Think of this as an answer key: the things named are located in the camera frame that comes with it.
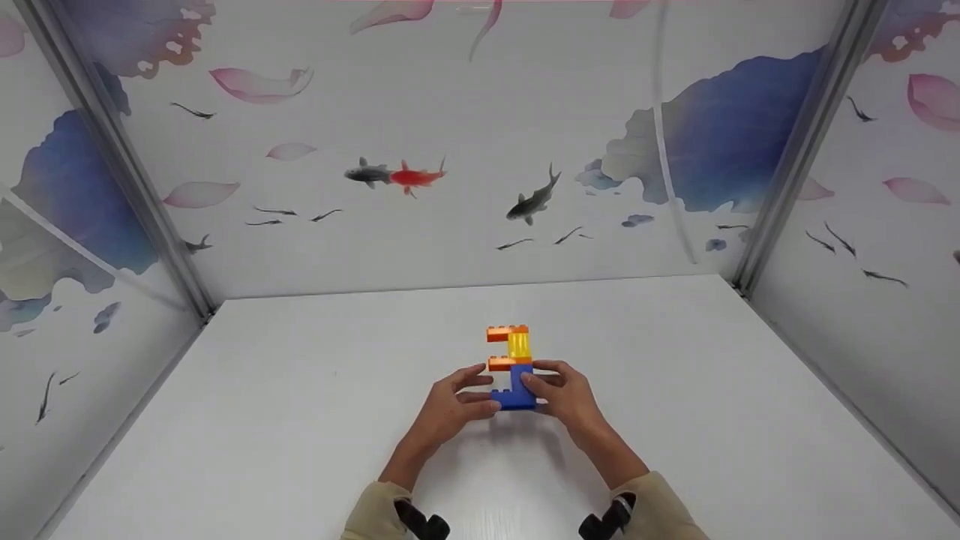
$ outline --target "white tabletop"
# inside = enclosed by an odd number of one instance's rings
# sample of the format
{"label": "white tabletop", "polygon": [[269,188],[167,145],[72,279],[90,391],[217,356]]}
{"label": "white tabletop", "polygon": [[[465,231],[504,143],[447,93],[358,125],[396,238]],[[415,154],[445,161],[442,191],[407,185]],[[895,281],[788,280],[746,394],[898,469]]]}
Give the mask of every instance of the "white tabletop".
{"label": "white tabletop", "polygon": [[[714,539],[960,538],[960,528],[716,276],[227,302],[53,534],[335,539],[430,383],[505,354],[591,381]],[[553,419],[501,412],[429,462],[451,538],[576,538],[605,488]]]}

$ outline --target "black fish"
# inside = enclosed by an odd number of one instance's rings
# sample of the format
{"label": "black fish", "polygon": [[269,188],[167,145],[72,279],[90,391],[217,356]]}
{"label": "black fish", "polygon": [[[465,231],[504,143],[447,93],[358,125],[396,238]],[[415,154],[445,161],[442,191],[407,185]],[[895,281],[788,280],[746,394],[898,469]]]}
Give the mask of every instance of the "black fish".
{"label": "black fish", "polygon": [[553,176],[553,162],[551,162],[550,184],[535,190],[529,199],[524,199],[523,193],[520,193],[514,207],[507,212],[507,219],[522,219],[527,222],[527,225],[533,225],[534,214],[541,210],[546,210],[546,202],[553,196],[553,186],[557,184],[557,180],[560,179],[560,175],[562,174],[563,173],[557,173],[557,176]]}
{"label": "black fish", "polygon": [[856,102],[850,96],[847,96],[847,99],[850,100],[851,105],[853,105],[853,111],[856,112],[856,117],[860,119],[861,122],[873,122],[876,118],[871,118],[864,114],[863,110],[860,110],[860,107],[856,105]]}
{"label": "black fish", "polygon": [[505,249],[507,249],[507,248],[512,248],[512,247],[516,246],[517,244],[522,244],[523,242],[532,242],[532,241],[534,241],[533,238],[523,238],[522,240],[517,240],[516,242],[510,242],[509,244],[503,244],[502,246],[496,246],[496,249],[499,250],[499,251],[503,251],[503,250],[505,250]]}
{"label": "black fish", "polygon": [[194,244],[193,242],[188,242],[183,240],[183,245],[186,246],[186,251],[190,252],[190,255],[193,255],[199,251],[212,248],[213,246],[206,243],[206,240],[210,238],[209,234],[204,234],[204,237],[200,239],[199,244]]}
{"label": "black fish", "polygon": [[61,384],[65,383],[65,382],[70,382],[71,379],[77,377],[79,374],[80,374],[80,372],[78,371],[77,373],[71,375],[70,377],[67,377],[67,378],[64,379],[64,380],[61,380],[60,382],[57,383],[57,386],[60,386]]}
{"label": "black fish", "polygon": [[884,276],[883,274],[878,274],[877,272],[871,272],[870,270],[864,270],[860,268],[860,271],[863,272],[863,275],[868,278],[877,278],[878,280],[884,280],[886,282],[894,282],[903,285],[906,288],[910,288],[910,285],[906,284],[904,280],[898,280],[897,278],[891,278],[890,276]]}
{"label": "black fish", "polygon": [[853,255],[853,258],[856,258],[856,250],[853,248],[852,245],[850,245],[849,243],[847,243],[847,240],[844,240],[844,239],[841,238],[837,233],[835,233],[835,232],[833,231],[833,229],[830,228],[830,225],[829,225],[826,221],[824,222],[824,227],[827,228],[827,232],[828,232],[828,233],[832,234],[834,238],[836,238],[837,240],[840,241],[841,244],[843,244],[843,247],[844,247],[847,251],[849,251],[851,255]]}
{"label": "black fish", "polygon": [[343,211],[343,210],[341,210],[341,209],[334,209],[334,210],[331,210],[331,211],[329,211],[329,212],[327,212],[327,213],[322,213],[322,214],[318,215],[317,217],[311,219],[310,221],[312,221],[312,222],[314,222],[314,223],[317,223],[318,221],[320,221],[321,219],[324,219],[325,217],[327,217],[328,215],[330,215],[330,214],[333,213],[333,212],[342,212],[342,211]]}
{"label": "black fish", "polygon": [[564,240],[570,238],[570,236],[571,236],[572,234],[576,233],[577,231],[580,231],[582,228],[583,228],[583,227],[577,227],[577,228],[574,229],[573,231],[570,231],[569,233],[564,234],[563,236],[561,236],[561,238],[560,238],[559,240],[557,240],[556,242],[554,242],[553,245],[559,246],[560,244],[563,244],[563,243],[564,243]]}
{"label": "black fish", "polygon": [[280,215],[297,215],[297,213],[294,212],[293,210],[267,210],[267,209],[262,209],[257,205],[253,205],[253,209],[263,213],[278,213]]}
{"label": "black fish", "polygon": [[817,238],[817,237],[814,236],[813,234],[810,234],[810,231],[804,231],[804,233],[806,233],[806,235],[807,235],[811,240],[813,240],[814,242],[820,244],[821,246],[824,246],[825,248],[829,249],[831,252],[833,252],[833,253],[836,255],[837,250],[834,249],[833,246],[827,244],[825,241],[821,240],[820,238]]}
{"label": "black fish", "polygon": [[39,424],[41,420],[46,418],[47,412],[49,412],[47,410],[47,404],[50,403],[50,383],[54,381],[54,375],[56,374],[57,374],[56,371],[51,373],[50,379],[47,379],[47,389],[45,392],[43,392],[43,403],[40,404],[40,414],[38,414],[36,417],[37,424]]}
{"label": "black fish", "polygon": [[362,182],[370,189],[374,189],[374,185],[377,182],[389,184],[390,175],[394,172],[395,171],[388,170],[387,165],[381,164],[373,166],[367,163],[366,158],[360,158],[360,166],[347,169],[347,172],[344,173],[344,176],[356,182]]}
{"label": "black fish", "polygon": [[181,109],[186,110],[190,114],[193,114],[194,116],[198,118],[202,118],[204,120],[209,120],[210,118],[213,118],[213,116],[217,114],[216,112],[200,112],[198,110],[193,110],[193,109],[190,109],[189,107],[184,107],[183,105],[177,103],[176,101],[171,101],[170,105],[174,107],[180,107]]}

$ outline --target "pink petal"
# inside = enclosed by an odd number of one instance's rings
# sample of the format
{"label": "pink petal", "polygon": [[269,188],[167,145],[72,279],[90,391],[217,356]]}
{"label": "pink petal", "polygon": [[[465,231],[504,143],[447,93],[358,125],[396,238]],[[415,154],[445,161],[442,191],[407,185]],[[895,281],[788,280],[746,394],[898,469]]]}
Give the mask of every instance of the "pink petal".
{"label": "pink petal", "polygon": [[366,15],[350,23],[350,34],[367,30],[371,26],[390,24],[401,20],[421,20],[430,14],[434,0],[398,0],[380,2]]}
{"label": "pink petal", "polygon": [[800,188],[800,195],[797,196],[797,200],[816,201],[817,199],[826,199],[827,197],[832,197],[833,195],[833,191],[823,187],[813,178],[806,177],[804,186]]}
{"label": "pink petal", "polygon": [[309,144],[303,144],[302,142],[285,142],[273,147],[267,154],[267,158],[280,161],[293,161],[299,160],[303,156],[316,150],[316,148]]}
{"label": "pink petal", "polygon": [[313,80],[313,69],[294,69],[289,79],[267,79],[233,67],[214,69],[210,75],[231,96],[247,103],[268,105],[286,101],[303,92]]}
{"label": "pink petal", "polygon": [[650,0],[613,0],[610,16],[615,19],[629,19],[649,5]]}
{"label": "pink petal", "polygon": [[503,11],[503,0],[493,0],[493,6],[490,10],[490,15],[487,17],[487,23],[483,25],[483,28],[480,29],[480,34],[477,34],[476,39],[473,40],[473,44],[470,45],[470,56],[468,61],[473,61],[473,53],[477,50],[477,45],[480,44],[480,41],[484,36],[487,35],[487,32],[493,28],[493,25],[496,24],[497,19],[500,18],[500,12]]}
{"label": "pink petal", "polygon": [[929,182],[912,178],[893,178],[884,182],[890,191],[901,201],[907,203],[931,203],[947,205],[950,201],[939,189]]}
{"label": "pink petal", "polygon": [[911,75],[907,86],[910,109],[929,126],[960,133],[960,87],[937,75]]}
{"label": "pink petal", "polygon": [[223,203],[240,184],[187,182],[178,185],[163,202],[178,209],[205,209]]}
{"label": "pink petal", "polygon": [[9,13],[0,10],[0,58],[11,57],[23,50],[27,31]]}

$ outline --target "painted wall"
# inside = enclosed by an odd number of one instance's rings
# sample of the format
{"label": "painted wall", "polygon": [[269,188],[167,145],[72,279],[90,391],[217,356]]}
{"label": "painted wall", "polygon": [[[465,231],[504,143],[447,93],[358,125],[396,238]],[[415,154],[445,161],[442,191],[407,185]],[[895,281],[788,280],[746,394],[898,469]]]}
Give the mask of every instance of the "painted wall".
{"label": "painted wall", "polygon": [[960,504],[960,1],[871,52],[754,300]]}
{"label": "painted wall", "polygon": [[219,299],[730,274],[841,9],[60,2]]}
{"label": "painted wall", "polygon": [[33,538],[196,330],[0,0],[0,538]]}

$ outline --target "person's right hand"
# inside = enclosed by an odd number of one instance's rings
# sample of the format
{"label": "person's right hand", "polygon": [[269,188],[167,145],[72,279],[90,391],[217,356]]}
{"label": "person's right hand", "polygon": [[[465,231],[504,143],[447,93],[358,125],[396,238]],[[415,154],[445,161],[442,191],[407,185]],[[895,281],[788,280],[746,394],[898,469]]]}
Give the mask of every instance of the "person's right hand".
{"label": "person's right hand", "polygon": [[556,372],[536,375],[524,373],[521,376],[527,389],[546,400],[546,404],[537,405],[537,412],[560,420],[570,433],[573,444],[585,451],[597,431],[609,428],[593,398],[589,381],[564,361],[534,360],[534,367]]}

